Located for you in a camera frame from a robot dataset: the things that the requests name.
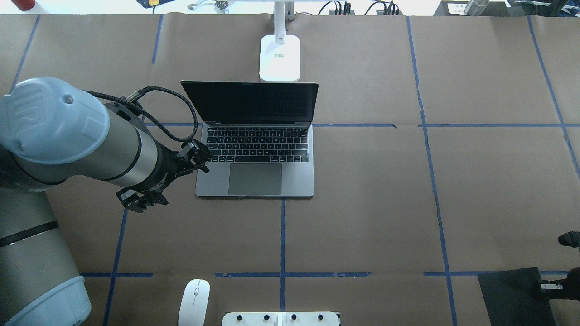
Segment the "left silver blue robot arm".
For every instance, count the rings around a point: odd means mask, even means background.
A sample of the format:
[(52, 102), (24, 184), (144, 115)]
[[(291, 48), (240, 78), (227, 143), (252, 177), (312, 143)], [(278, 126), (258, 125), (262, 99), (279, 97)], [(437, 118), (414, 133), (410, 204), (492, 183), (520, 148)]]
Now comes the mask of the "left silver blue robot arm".
[(171, 134), (137, 101), (83, 91), (54, 77), (17, 83), (1, 99), (1, 324), (78, 326), (91, 313), (46, 190), (83, 175), (119, 186), (126, 209), (168, 204), (176, 178), (209, 172), (195, 132)]

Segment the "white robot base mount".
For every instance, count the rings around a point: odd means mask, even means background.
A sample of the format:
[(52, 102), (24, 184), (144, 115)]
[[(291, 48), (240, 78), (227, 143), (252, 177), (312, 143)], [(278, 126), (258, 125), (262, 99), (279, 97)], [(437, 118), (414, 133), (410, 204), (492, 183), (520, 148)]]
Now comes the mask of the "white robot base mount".
[(310, 312), (232, 312), (222, 319), (222, 326), (340, 326), (339, 313)]

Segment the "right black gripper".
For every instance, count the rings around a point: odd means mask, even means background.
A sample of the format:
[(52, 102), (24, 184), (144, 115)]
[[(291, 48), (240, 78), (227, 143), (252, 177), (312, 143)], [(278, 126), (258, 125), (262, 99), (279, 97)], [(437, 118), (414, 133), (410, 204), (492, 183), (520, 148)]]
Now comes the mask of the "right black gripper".
[[(570, 231), (560, 235), (558, 242), (562, 246), (579, 248), (580, 232)], [(563, 280), (539, 280), (532, 289), (532, 297), (539, 299), (563, 299), (578, 301), (580, 299), (580, 268), (572, 268)]]

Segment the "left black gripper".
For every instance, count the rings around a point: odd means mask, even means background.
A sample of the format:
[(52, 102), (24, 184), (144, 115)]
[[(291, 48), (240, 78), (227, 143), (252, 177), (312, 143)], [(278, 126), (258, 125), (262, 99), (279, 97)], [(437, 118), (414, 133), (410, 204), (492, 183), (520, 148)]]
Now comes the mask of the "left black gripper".
[(153, 141), (150, 150), (143, 147), (140, 158), (153, 159), (154, 165), (143, 176), (137, 178), (138, 183), (124, 187), (116, 192), (122, 206), (133, 212), (143, 213), (147, 207), (167, 206), (168, 200), (162, 194), (174, 180), (189, 175), (195, 170), (209, 173), (206, 163), (213, 159), (211, 150), (196, 139), (183, 143), (181, 151), (172, 151), (168, 147)]

